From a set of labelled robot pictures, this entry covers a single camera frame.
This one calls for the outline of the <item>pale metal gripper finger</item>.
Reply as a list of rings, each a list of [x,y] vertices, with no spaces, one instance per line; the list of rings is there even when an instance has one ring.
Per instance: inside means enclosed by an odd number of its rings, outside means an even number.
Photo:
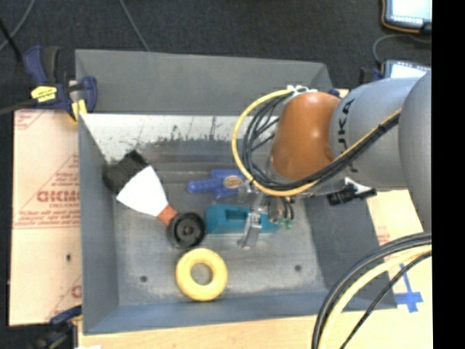
[[[251,219],[246,226],[245,247],[254,247],[262,231],[262,224],[258,219]]]
[[[238,246],[255,246],[256,244],[256,215],[249,214],[246,219],[243,235],[238,240]]]

